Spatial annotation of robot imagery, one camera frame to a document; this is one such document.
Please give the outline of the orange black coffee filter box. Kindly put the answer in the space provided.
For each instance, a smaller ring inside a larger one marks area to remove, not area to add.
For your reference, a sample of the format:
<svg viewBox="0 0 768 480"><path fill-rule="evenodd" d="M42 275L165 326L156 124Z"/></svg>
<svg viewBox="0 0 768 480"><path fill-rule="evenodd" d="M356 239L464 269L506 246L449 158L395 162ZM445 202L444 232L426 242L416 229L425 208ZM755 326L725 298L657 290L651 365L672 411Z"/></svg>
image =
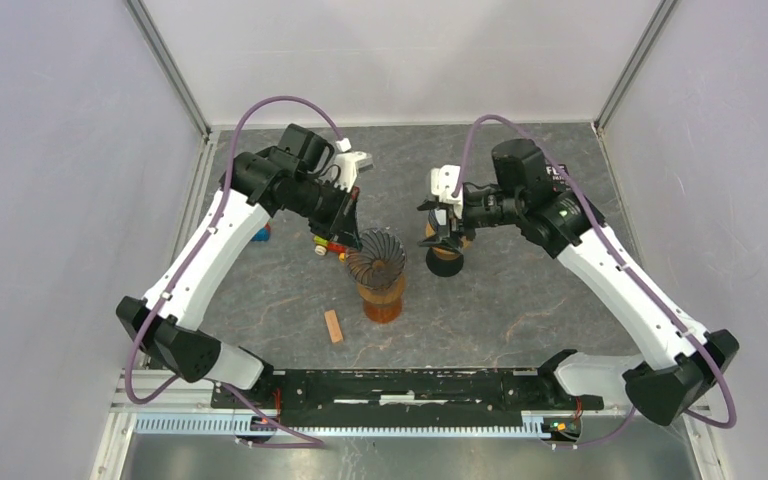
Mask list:
<svg viewBox="0 0 768 480"><path fill-rule="evenodd" d="M561 188L561 189L569 188L569 183L566 179L566 175L569 174L569 171L565 164L559 164L557 168L555 168L550 164L547 164L546 170L547 170L547 174L551 177L553 184L557 188Z"/></svg>

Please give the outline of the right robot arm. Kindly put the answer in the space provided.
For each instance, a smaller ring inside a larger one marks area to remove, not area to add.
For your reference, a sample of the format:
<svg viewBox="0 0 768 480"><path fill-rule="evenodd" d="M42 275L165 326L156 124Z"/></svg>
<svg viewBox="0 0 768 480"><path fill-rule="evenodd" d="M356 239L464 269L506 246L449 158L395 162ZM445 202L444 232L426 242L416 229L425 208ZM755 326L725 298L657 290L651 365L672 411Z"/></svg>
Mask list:
<svg viewBox="0 0 768 480"><path fill-rule="evenodd" d="M620 244L604 216L567 171L529 139L491 152L493 183L462 179L457 165L433 168L421 210L429 217L422 246L438 276L457 274L465 247L482 228L513 226L580 279L619 321L637 347L633 356L563 351L544 365L540 400L562 408L575 397L628 405L666 426L713 387L739 344L727 330L711 331L672 301Z"/></svg>

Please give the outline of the clear smoky ribbed dripper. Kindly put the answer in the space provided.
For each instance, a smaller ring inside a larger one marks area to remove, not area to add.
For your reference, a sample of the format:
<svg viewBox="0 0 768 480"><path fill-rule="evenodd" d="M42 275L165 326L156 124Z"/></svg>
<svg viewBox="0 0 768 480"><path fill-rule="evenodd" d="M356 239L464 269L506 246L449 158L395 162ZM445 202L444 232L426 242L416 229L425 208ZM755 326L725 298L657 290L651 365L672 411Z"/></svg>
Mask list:
<svg viewBox="0 0 768 480"><path fill-rule="evenodd" d="M406 251L399 237L387 230L360 232L361 249L349 249L344 265L350 278L370 287L387 287L404 272Z"/></svg>

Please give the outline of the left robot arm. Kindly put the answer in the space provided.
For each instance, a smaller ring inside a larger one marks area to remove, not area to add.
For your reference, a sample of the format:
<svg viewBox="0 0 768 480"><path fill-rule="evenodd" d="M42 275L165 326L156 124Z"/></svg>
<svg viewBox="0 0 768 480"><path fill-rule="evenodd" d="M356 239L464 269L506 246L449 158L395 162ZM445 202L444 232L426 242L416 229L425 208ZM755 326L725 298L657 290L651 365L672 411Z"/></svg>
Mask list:
<svg viewBox="0 0 768 480"><path fill-rule="evenodd" d="M222 176L207 214L169 269L145 294L125 296L116 316L136 349L190 383L231 384L250 407L274 394L265 363L247 350L201 329L217 288L255 234L279 211L304 218L313 235L357 249L361 171L370 154L348 140L331 143L313 131L289 125L279 142L237 154Z"/></svg>

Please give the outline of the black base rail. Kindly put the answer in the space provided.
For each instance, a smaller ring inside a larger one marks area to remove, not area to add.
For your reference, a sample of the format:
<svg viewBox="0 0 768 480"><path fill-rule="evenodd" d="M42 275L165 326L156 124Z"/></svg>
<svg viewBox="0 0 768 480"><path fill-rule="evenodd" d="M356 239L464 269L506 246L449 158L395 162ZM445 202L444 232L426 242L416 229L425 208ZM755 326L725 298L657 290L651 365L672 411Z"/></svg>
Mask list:
<svg viewBox="0 0 768 480"><path fill-rule="evenodd" d="M244 395L294 428L514 427L524 411L604 406L535 368L275 370Z"/></svg>

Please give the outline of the light wooden ring holder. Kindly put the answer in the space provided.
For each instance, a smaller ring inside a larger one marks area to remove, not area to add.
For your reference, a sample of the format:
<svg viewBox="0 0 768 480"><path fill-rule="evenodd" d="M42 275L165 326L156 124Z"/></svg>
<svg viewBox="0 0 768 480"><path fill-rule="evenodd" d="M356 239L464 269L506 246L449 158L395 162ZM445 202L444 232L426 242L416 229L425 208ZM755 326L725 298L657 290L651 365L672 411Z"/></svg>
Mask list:
<svg viewBox="0 0 768 480"><path fill-rule="evenodd" d="M445 260L462 256L464 251L472 244L472 241L465 237L454 238L446 232L440 234L438 226L430 222L425 226L425 234L427 238L424 240L424 245L431 248L439 258Z"/></svg>

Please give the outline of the orange glass carafe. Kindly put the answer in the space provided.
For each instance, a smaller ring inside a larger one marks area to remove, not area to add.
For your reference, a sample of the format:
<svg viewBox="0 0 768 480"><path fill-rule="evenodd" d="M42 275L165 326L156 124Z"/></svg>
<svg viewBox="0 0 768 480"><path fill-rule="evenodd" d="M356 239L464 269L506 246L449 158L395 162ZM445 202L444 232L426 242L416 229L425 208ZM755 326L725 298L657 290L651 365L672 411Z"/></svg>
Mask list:
<svg viewBox="0 0 768 480"><path fill-rule="evenodd" d="M368 300L363 301L363 311L365 316L369 320L379 324L392 322L401 315L402 309L403 301L401 299L386 304L374 303Z"/></svg>

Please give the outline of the blue red toy brick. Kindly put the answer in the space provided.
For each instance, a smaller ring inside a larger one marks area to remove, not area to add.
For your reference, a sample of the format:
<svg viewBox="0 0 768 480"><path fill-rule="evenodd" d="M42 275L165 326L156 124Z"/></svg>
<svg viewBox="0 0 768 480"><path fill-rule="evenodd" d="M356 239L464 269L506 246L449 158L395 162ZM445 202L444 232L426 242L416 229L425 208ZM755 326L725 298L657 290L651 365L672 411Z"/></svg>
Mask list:
<svg viewBox="0 0 768 480"><path fill-rule="evenodd" d="M265 224L251 237L251 242L268 242L270 238L271 238L271 225Z"/></svg>

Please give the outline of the colourful toy brick car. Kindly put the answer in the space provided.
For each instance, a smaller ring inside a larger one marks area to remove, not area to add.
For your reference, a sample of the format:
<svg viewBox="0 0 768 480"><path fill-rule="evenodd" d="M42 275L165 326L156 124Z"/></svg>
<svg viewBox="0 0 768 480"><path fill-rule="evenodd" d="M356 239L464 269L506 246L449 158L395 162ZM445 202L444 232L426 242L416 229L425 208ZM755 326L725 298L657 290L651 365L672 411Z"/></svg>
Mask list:
<svg viewBox="0 0 768 480"><path fill-rule="evenodd" d="M339 243L329 241L320 236L313 236L314 252L319 256L327 256L334 254L339 261L344 262L346 259L347 248Z"/></svg>

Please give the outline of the blue ribbed plastic dripper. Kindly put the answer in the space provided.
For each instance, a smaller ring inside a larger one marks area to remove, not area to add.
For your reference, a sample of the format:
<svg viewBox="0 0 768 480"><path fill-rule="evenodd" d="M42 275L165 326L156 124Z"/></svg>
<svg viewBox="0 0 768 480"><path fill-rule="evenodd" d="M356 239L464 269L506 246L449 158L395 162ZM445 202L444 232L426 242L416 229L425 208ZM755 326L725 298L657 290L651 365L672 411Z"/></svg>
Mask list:
<svg viewBox="0 0 768 480"><path fill-rule="evenodd" d="M446 209L432 209L428 212L428 236L447 238L451 235L449 216Z"/></svg>

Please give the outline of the small wooden block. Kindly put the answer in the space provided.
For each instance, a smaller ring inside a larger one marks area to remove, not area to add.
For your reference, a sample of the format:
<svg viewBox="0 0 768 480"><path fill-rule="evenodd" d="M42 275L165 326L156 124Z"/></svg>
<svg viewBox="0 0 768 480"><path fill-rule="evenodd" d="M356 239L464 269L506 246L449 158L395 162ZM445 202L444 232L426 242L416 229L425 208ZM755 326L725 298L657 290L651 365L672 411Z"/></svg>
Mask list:
<svg viewBox="0 0 768 480"><path fill-rule="evenodd" d="M344 340L344 336L336 311L327 310L324 313L324 320L331 342L333 344L341 343Z"/></svg>

